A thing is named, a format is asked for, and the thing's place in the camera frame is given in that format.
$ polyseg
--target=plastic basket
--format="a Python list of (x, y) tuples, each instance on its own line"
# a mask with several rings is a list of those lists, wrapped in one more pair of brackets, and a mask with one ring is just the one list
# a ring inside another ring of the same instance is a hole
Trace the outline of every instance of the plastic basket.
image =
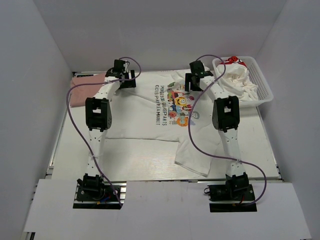
[[(237, 56), (239, 59), (241, 59), (247, 66), (249, 70), (249, 79), (250, 81), (257, 85), (258, 88), (256, 90), (256, 93), (258, 95), (259, 100), (254, 101), (240, 101), (239, 106), (240, 108), (246, 108), (246, 107), (257, 107), (260, 104), (263, 104), (265, 102), (270, 102), (272, 99), (274, 99), (274, 95), (271, 92), (271, 89), (262, 74), (260, 67), (258, 66), (256, 60), (251, 56)], [(223, 60), (227, 60), (229, 57), (222, 57)], [(217, 77), (217, 66), (221, 63), (221, 61), (218, 58), (215, 58), (212, 61), (213, 64), (213, 70), (214, 70), (214, 77)]]

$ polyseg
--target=white backdrop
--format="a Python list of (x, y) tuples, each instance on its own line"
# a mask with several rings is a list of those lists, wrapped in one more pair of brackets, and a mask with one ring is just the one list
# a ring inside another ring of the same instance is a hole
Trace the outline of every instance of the white backdrop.
[(208, 53), (255, 57), (286, 0), (34, 2), (76, 72), (107, 70), (122, 56), (144, 70), (186, 68)]
[(72, 73), (32, 0), (0, 1), (0, 31), (0, 239), (18, 240)]
[(319, 10), (319, 1), (288, 1), (257, 57), (274, 95), (263, 121), (312, 239), (320, 239)]

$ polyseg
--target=pink towel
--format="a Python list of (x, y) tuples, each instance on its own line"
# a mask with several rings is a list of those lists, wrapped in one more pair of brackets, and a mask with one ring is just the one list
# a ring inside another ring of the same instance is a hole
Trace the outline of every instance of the pink towel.
[[(100, 73), (94, 76), (73, 77), (70, 86), (86, 83), (103, 83), (106, 73)], [(70, 107), (82, 107), (86, 103), (87, 98), (92, 98), (102, 85), (79, 86), (72, 90), (70, 97)]]

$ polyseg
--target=white t-shirt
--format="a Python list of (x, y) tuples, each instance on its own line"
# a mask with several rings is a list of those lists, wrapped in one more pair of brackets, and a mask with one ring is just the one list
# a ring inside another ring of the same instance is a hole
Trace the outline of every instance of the white t-shirt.
[(221, 138), (212, 124), (213, 103), (204, 94), (189, 115), (200, 92), (185, 91), (190, 70), (143, 72), (136, 88), (120, 89), (111, 102), (112, 126), (107, 138), (179, 142), (175, 163), (203, 176), (208, 175), (211, 157), (198, 152), (188, 134), (202, 150), (214, 154)]

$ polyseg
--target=cable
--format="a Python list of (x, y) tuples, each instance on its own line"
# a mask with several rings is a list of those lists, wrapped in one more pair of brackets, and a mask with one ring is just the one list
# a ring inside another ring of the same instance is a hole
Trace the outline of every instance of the cable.
[(245, 200), (245, 195), (242, 195), (241, 201), (239, 203), (236, 203), (236, 206), (239, 206), (243, 203), (243, 201)]
[[(84, 137), (84, 135), (81, 133), (81, 131), (80, 131), (79, 128), (77, 127), (77, 125), (76, 125), (76, 123), (75, 123), (75, 121), (74, 121), (74, 118), (72, 117), (71, 110), (70, 110), (70, 106), (69, 106), (69, 96), (70, 96), (70, 93), (71, 93), (71, 91), (72, 91), (73, 89), (78, 88), (78, 87), (80, 87), (80, 86), (105, 85), (105, 84), (108, 84), (108, 83), (115, 83), (115, 82), (118, 82), (118, 81), (120, 81), (120, 80), (121, 80), (121, 81), (123, 81), (123, 80), (125, 80), (125, 81), (131, 81), (131, 80), (135, 80), (137, 77), (140, 76), (142, 70), (141, 70), (140, 64), (139, 64), (136, 60), (134, 60), (133, 58), (131, 58), (131, 57), (129, 57), (129, 56), (124, 56), (124, 57), (121, 57), (121, 58), (119, 58), (119, 59), (120, 59), (120, 60), (121, 60), (121, 59), (131, 59), (132, 61), (134, 61), (134, 62), (138, 65), (138, 67), (139, 67), (139, 74), (138, 74), (136, 77), (133, 77), (133, 78), (130, 78), (130, 79), (115, 79), (115, 80), (111, 80), (111, 81), (109, 81), (109, 82), (81, 83), (81, 84), (78, 84), (78, 85), (74, 85), (73, 87), (71, 87), (71, 88), (68, 90), (68, 92), (67, 92), (67, 94), (66, 94), (66, 98), (65, 98), (66, 110), (67, 110), (67, 112), (68, 112), (68, 115), (69, 115), (69, 117), (70, 117), (70, 120), (71, 120), (72, 125), (74, 126), (75, 130), (78, 132), (78, 134), (80, 135), (80, 137), (82, 138), (82, 140), (84, 141), (84, 143), (86, 144), (86, 146), (88, 147), (88, 149), (89, 149), (89, 151), (90, 151), (90, 153), (91, 153), (91, 155), (92, 155), (92, 159), (93, 159), (93, 161), (94, 161), (94, 164), (95, 164), (96, 168), (98, 169), (99, 173), (100, 173), (100, 174), (103, 176), (103, 178), (105, 178), (105, 180), (110, 184), (110, 187), (111, 187), (111, 189), (112, 189), (112, 191), (113, 191), (114, 193), (116, 193), (116, 190), (115, 190), (114, 186), (112, 185), (111, 181), (107, 178), (107, 176), (106, 176), (106, 175), (102, 172), (102, 170), (100, 169), (100, 167), (99, 167), (99, 165), (98, 165), (98, 163), (97, 163), (96, 157), (95, 157), (95, 155), (94, 155), (94, 151), (92, 150), (90, 144), (88, 143), (88, 141), (86, 140), (86, 138)], [(114, 195), (115, 195), (117, 201), (119, 202), (119, 205), (122, 207), (122, 203), (121, 203), (121, 201), (120, 201), (120, 198), (119, 198), (118, 194), (114, 194)]]
[(210, 190), (209, 190), (209, 191), (206, 191), (207, 189), (209, 189), (209, 187), (206, 187), (206, 188), (203, 190), (204, 194), (210, 194)]
[[(215, 83), (226, 73), (226, 69), (227, 69), (227, 68), (226, 68), (226, 64), (225, 64), (225, 62), (222, 60), (222, 58), (221, 58), (221, 57), (218, 57), (218, 56), (216, 56), (216, 55), (213, 55), (213, 54), (205, 54), (205, 55), (202, 55), (202, 56), (198, 57), (198, 58), (196, 59), (196, 61), (198, 61), (199, 59), (201, 59), (201, 58), (203, 58), (203, 57), (214, 57), (214, 58), (219, 59), (219, 60), (223, 63), (224, 70), (223, 70), (223, 73), (222, 73), (219, 77), (217, 77), (212, 83), (210, 83), (210, 84), (199, 94), (199, 96), (195, 99), (194, 104), (193, 104), (193, 106), (191, 107), (191, 111), (189, 112), (189, 116), (192, 115), (192, 112), (194, 111), (194, 108), (195, 108), (198, 100), (201, 98), (201, 96), (202, 96), (203, 94), (205, 94), (205, 92), (206, 92), (209, 88), (211, 88), (211, 87), (213, 86), (213, 84), (215, 84)], [(213, 155), (213, 154), (210, 154), (210, 153), (207, 153), (207, 152), (201, 150), (201, 149), (195, 144), (195, 142), (194, 142), (194, 140), (193, 140), (193, 138), (192, 138), (192, 136), (191, 136), (191, 117), (188, 118), (188, 133), (189, 133), (189, 138), (190, 138), (190, 141), (191, 141), (192, 145), (193, 145), (193, 146), (195, 147), (195, 149), (197, 149), (200, 153), (202, 153), (202, 154), (204, 154), (204, 155), (207, 155), (207, 156), (209, 156), (209, 157), (212, 157), (212, 158), (227, 159), (227, 160), (232, 160), (232, 161), (236, 161), (236, 162), (239, 161), (240, 163), (247, 164), (247, 165), (251, 165), (251, 166), (259, 169), (259, 171), (262, 173), (263, 178), (264, 178), (264, 187), (263, 187), (262, 193), (260, 194), (260, 196), (259, 196), (256, 200), (254, 200), (254, 201), (252, 201), (252, 202), (250, 202), (250, 203), (243, 204), (243, 206), (249, 206), (249, 205), (255, 204), (257, 201), (259, 201), (259, 200), (262, 198), (262, 196), (265, 194), (266, 188), (267, 188), (267, 177), (266, 177), (265, 172), (264, 172), (260, 167), (258, 167), (257, 165), (255, 165), (255, 164), (253, 164), (253, 163), (250, 163), (250, 162), (247, 162), (247, 161), (242, 161), (241, 159), (236, 159), (236, 158), (230, 157), (230, 156), (218, 156), (218, 155)]]

